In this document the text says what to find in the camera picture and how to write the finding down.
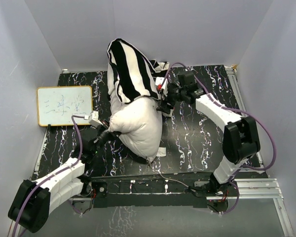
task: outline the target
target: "striped shirt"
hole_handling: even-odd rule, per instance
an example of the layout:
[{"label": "striped shirt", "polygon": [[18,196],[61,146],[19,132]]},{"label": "striped shirt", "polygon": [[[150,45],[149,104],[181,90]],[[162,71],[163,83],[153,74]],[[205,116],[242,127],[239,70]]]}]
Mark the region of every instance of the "striped shirt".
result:
[{"label": "striped shirt", "polygon": [[149,61],[136,47],[123,39],[113,40],[107,54],[109,95],[115,90],[118,99],[124,104],[142,96],[160,99],[152,73],[168,70],[168,62]]}]

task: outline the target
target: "wire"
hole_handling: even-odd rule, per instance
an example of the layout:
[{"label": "wire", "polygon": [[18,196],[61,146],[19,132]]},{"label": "wire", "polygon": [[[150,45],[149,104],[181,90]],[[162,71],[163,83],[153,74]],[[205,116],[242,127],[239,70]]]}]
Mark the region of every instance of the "wire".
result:
[{"label": "wire", "polygon": [[212,205],[209,205],[209,204],[207,204],[208,206],[210,206],[211,208],[213,208],[214,209],[214,211],[216,211],[217,213],[219,213],[219,211],[217,211],[217,209],[216,208],[214,208]]},{"label": "wire", "polygon": [[187,184],[185,184],[185,183],[183,183],[183,182],[181,182],[181,181],[179,181],[179,180],[176,180],[176,179],[169,179],[169,178],[164,177],[164,176],[161,174],[161,172],[160,172],[159,170],[154,170],[154,169],[153,169],[153,167],[152,167],[152,162],[150,162],[149,165],[150,165],[150,168],[151,168],[154,172],[160,174],[160,176],[161,176],[162,178],[167,179],[167,180],[171,180],[171,181],[174,181],[174,182],[178,182],[178,183],[180,183],[180,184],[183,184],[183,185],[186,186],[187,188],[189,187]]},{"label": "wire", "polygon": [[240,197],[240,193],[239,193],[239,188],[238,188],[238,186],[235,185],[234,183],[232,183],[231,181],[229,181],[229,184],[232,185],[232,186],[236,189],[236,191],[237,191],[237,199],[236,199],[236,202],[235,202],[235,204],[232,206],[231,209],[229,209],[229,210],[223,212],[223,213],[225,213],[225,214],[230,213],[233,209],[235,209],[236,205],[238,204],[239,197]]},{"label": "wire", "polygon": [[[80,119],[83,119],[84,117],[83,117],[83,116],[76,116],[76,115],[72,115],[72,116],[71,116],[71,119],[72,119],[72,121],[73,121],[73,123],[74,123],[74,128],[76,129],[76,131],[77,131],[77,135],[78,135],[78,138],[79,138],[79,143],[80,143],[80,152],[79,152],[79,156],[78,156],[77,161],[76,161],[75,163],[73,163],[72,166],[66,166],[65,168],[63,168],[63,169],[57,171],[57,172],[55,173],[55,175],[60,174],[61,172],[64,172],[65,170],[70,169],[71,167],[75,166],[76,164],[78,164],[78,162],[79,162],[80,159],[81,159],[81,156],[82,156],[82,138],[81,138],[81,134],[80,134],[79,128],[78,128],[77,123],[75,122],[74,118],[80,118]],[[19,222],[20,222],[20,218],[21,218],[22,213],[23,213],[23,211],[24,211],[24,208],[25,208],[26,204],[28,203],[28,201],[30,200],[31,196],[33,195],[33,193],[34,193],[34,192],[35,192],[35,191],[36,191],[36,190],[37,190],[42,184],[46,183],[46,182],[47,182],[48,180],[50,180],[52,177],[54,177],[54,176],[51,175],[51,176],[47,177],[46,179],[44,179],[43,181],[41,181],[39,184],[36,184],[36,186],[32,189],[32,191],[30,191],[29,195],[25,198],[25,200],[24,200],[24,202],[23,202],[23,204],[22,204],[22,206],[21,206],[21,209],[20,209],[20,211],[19,211],[19,214],[18,214],[18,216],[17,216],[17,218],[16,218],[16,220],[15,220],[15,225],[14,225],[13,232],[12,232],[12,237],[15,237],[16,229],[17,229],[17,226],[18,226],[18,224],[19,224]]]},{"label": "wire", "polygon": [[227,192],[225,193],[225,194],[223,194],[223,197],[222,197],[222,199],[220,199],[220,200],[218,200],[218,202],[224,202],[225,200],[226,200],[226,198],[227,198],[227,196],[228,196],[228,190],[227,190]]},{"label": "wire", "polygon": [[84,212],[81,212],[78,208],[76,208],[76,207],[72,204],[72,202],[71,202],[70,200],[67,200],[67,202],[68,202],[68,204],[73,208],[74,212],[77,213],[77,214],[79,214],[79,215],[81,215],[81,216],[82,216],[83,214],[85,214],[87,211],[91,210],[91,208],[92,208],[92,207],[90,207],[90,208],[86,209]]},{"label": "wire", "polygon": [[[169,75],[169,72],[170,72],[170,70],[172,69],[172,67],[174,66],[174,65],[176,65],[176,64],[179,64],[179,65],[181,65],[181,66],[183,66],[185,69],[187,69],[188,71],[190,71],[189,70],[189,68],[186,66],[186,65],[184,65],[183,63],[174,63],[174,64],[172,64],[170,67],[169,67],[169,69],[167,70],[167,73],[166,73],[166,75],[165,75],[165,77],[164,77],[164,80],[163,80],[163,82],[162,82],[162,85],[164,84],[164,82],[167,80],[167,77],[168,77],[168,75]],[[214,98],[212,98],[211,96],[210,96],[210,94],[209,94],[209,91],[208,91],[208,89],[206,88],[206,86],[197,78],[197,76],[196,75],[194,75],[194,78],[195,78],[195,80],[200,84],[200,86],[203,88],[203,90],[205,91],[205,93],[207,94],[207,96],[208,96],[208,98],[215,104],[215,105],[217,105],[217,106],[219,106],[219,107],[221,107],[221,105],[219,104],[219,103],[217,103],[215,100],[214,100]],[[249,168],[249,169],[252,169],[252,170],[263,170],[263,171],[265,171],[265,170],[267,170],[267,169],[269,169],[269,168],[271,168],[272,166],[273,166],[273,164],[275,163],[275,161],[276,161],[276,156],[277,156],[277,149],[276,149],[276,145],[275,145],[275,141],[274,141],[274,138],[272,137],[272,135],[271,135],[271,133],[270,133],[270,131],[265,127],[265,125],[258,119],[258,118],[256,118],[254,115],[252,115],[251,113],[249,113],[249,112],[246,112],[246,111],[244,111],[244,110],[239,110],[239,109],[233,109],[233,108],[228,108],[228,107],[225,107],[225,106],[223,106],[222,107],[222,109],[224,109],[224,110],[228,110],[228,111],[232,111],[232,112],[237,112],[237,113],[242,113],[242,114],[246,114],[246,115],[248,115],[248,116],[251,116],[262,128],[263,128],[263,130],[266,132],[266,134],[268,135],[268,137],[269,137],[269,139],[270,139],[270,141],[271,141],[271,144],[272,144],[272,148],[273,148],[273,157],[272,157],[272,161],[271,161],[271,163],[268,165],[268,166],[265,166],[265,167],[262,167],[262,168],[257,168],[257,167],[253,167],[253,166],[249,166],[249,165],[246,165],[246,164],[244,164],[242,167],[244,167],[244,168]]]},{"label": "wire", "polygon": [[92,190],[92,186],[91,186],[91,185],[89,185],[89,186],[91,187],[91,190],[90,190],[90,192],[89,192],[88,194],[86,194],[86,195],[84,195],[84,196],[78,194],[78,196],[79,196],[79,197],[82,197],[82,198],[86,198],[86,197],[88,197],[88,196],[92,193],[92,191],[93,191],[93,190]]},{"label": "wire", "polygon": [[27,229],[24,229],[18,237],[22,237]]},{"label": "wire", "polygon": [[92,205],[93,205],[94,204],[94,199],[95,199],[97,193],[95,192],[95,189],[92,190],[92,191],[93,191],[93,195],[91,195],[91,201],[92,201]]},{"label": "wire", "polygon": [[8,235],[6,237],[9,237],[9,234],[10,234],[10,231],[11,231],[11,227],[12,227],[12,223],[13,223],[13,220],[11,221],[11,225],[10,225],[10,228],[9,228],[9,232],[8,232]]},{"label": "wire", "polygon": [[131,185],[131,192],[133,192],[133,189],[135,190],[135,193],[137,194],[138,193],[138,191],[137,191],[137,189],[136,189],[136,187],[135,187],[135,185],[134,184],[132,184]]}]

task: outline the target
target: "white wall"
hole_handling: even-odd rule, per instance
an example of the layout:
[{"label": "white wall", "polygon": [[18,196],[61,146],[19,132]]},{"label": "white wall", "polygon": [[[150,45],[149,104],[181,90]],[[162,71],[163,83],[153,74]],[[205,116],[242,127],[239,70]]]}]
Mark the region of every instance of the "white wall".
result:
[{"label": "white wall", "polygon": [[0,236],[8,233],[8,210],[42,144],[36,89],[56,85],[60,71],[25,2],[0,0]]},{"label": "white wall", "polygon": [[[247,110],[275,137],[278,158],[270,174],[279,180],[296,233],[296,0],[273,2],[238,68]],[[261,148],[269,163],[265,136]]]},{"label": "white wall", "polygon": [[57,62],[107,68],[121,37],[149,58],[188,65],[237,64],[272,0],[26,0]]}]

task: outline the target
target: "whiteboard wooden frame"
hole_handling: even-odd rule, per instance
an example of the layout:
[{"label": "whiteboard wooden frame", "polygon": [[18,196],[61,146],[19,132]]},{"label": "whiteboard wooden frame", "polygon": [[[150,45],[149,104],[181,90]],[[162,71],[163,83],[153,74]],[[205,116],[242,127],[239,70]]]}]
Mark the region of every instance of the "whiteboard wooden frame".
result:
[{"label": "whiteboard wooden frame", "polygon": [[[93,100],[92,100],[92,87],[89,86],[89,85],[73,85],[73,86],[43,86],[43,87],[39,87],[37,88],[36,90],[36,101],[37,101],[37,121],[38,121],[38,124],[41,126],[41,127],[47,127],[48,125],[44,125],[44,124],[40,124],[39,122],[39,104],[38,104],[38,90],[39,89],[46,89],[46,88],[64,88],[64,87],[89,87],[90,90],[91,90],[91,111],[93,110]],[[88,122],[86,123],[77,123],[77,125],[90,125]],[[73,126],[73,124],[53,124],[51,126]]]}]

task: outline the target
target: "whiteboard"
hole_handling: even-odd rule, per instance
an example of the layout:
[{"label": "whiteboard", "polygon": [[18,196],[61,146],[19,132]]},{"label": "whiteboard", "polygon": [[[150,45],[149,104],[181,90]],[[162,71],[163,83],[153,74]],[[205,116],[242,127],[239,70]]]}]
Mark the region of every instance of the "whiteboard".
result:
[{"label": "whiteboard", "polygon": [[[84,116],[92,112],[92,88],[86,86],[56,86],[37,89],[37,113],[40,126],[73,125],[72,115]],[[89,125],[75,118],[78,125]]]}]

